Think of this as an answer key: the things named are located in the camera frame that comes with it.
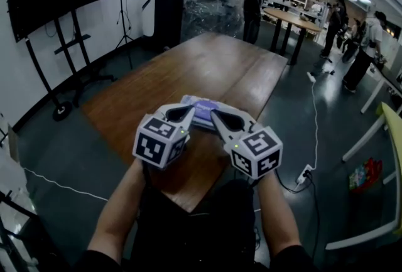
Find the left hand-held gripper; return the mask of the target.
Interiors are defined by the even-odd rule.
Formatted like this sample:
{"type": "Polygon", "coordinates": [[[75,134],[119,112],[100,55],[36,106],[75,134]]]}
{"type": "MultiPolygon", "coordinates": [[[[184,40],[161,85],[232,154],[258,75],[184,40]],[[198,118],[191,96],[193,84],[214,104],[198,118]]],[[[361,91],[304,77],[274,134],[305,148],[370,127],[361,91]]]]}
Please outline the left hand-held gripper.
{"type": "Polygon", "coordinates": [[[188,129],[195,107],[182,103],[165,104],[158,112],[172,123],[146,114],[136,131],[133,156],[164,169],[182,154],[189,140],[188,129]]]}

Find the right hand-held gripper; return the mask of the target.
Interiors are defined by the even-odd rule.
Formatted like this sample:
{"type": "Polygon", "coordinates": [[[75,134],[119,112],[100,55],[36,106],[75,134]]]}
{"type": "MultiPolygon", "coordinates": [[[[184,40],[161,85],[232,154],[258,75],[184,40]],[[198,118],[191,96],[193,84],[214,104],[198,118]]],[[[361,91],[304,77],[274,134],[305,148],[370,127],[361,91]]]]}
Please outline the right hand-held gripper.
{"type": "Polygon", "coordinates": [[[210,116],[234,168],[260,179],[281,165],[283,143],[269,126],[239,109],[214,109],[210,116]]]}

